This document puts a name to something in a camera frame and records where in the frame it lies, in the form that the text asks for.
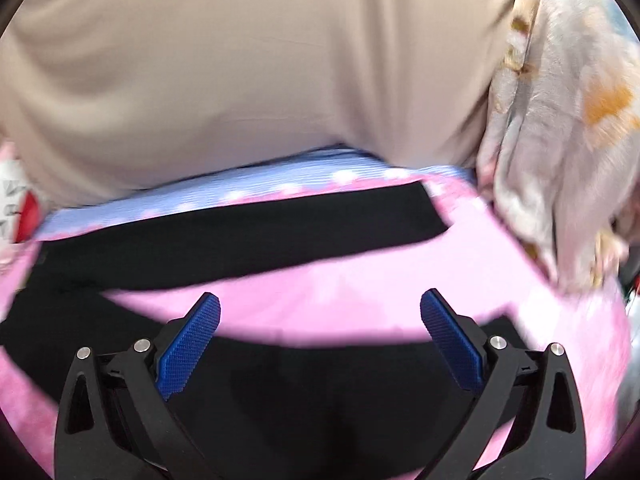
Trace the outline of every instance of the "wrinkled fabric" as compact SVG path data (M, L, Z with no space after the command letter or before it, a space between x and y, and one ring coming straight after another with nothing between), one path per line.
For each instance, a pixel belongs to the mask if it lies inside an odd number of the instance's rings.
M600 286L626 258L610 225L625 212L630 239L637 224L639 95L640 44L614 0L516 0L479 185L561 290Z

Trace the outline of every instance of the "beige fabric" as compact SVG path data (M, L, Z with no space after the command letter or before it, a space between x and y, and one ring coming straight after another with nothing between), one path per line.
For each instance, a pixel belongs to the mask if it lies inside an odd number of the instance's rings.
M463 164L513 0L26 0L0 125L61 205L347 142Z

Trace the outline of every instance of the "blue gripper pad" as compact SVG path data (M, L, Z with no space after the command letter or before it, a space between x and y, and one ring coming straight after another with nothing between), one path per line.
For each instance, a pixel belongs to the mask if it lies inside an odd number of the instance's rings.
M482 357L436 289L431 288L422 295L420 315L458 386L475 394L481 392L484 387Z
M220 300L206 292L196 309L158 359L156 387L164 400L184 390L220 323Z

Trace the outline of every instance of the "silver screw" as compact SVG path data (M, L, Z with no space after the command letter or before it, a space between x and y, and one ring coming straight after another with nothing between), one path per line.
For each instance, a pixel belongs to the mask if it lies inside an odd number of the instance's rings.
M494 347L496 350L502 350L507 348L507 341L505 338L494 335L491 339L489 339L489 344Z
M551 351L557 356L564 355L564 346L560 343L551 343Z
M76 357L78 359L87 359L90 355L91 355L91 349L87 346L83 346L81 349L78 350Z
M146 352L151 348L151 341L149 339L138 339L135 343L133 343L133 349L136 352Z

